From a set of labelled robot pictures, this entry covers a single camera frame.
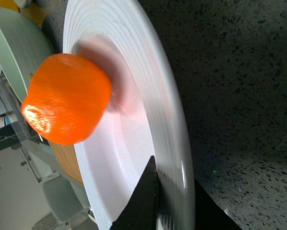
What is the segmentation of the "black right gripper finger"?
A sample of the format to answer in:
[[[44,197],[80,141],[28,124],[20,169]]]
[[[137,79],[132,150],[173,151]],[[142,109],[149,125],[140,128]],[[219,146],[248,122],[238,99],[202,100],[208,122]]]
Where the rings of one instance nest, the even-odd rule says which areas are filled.
[[[151,156],[126,207],[112,230],[155,230],[159,206],[159,178]]]

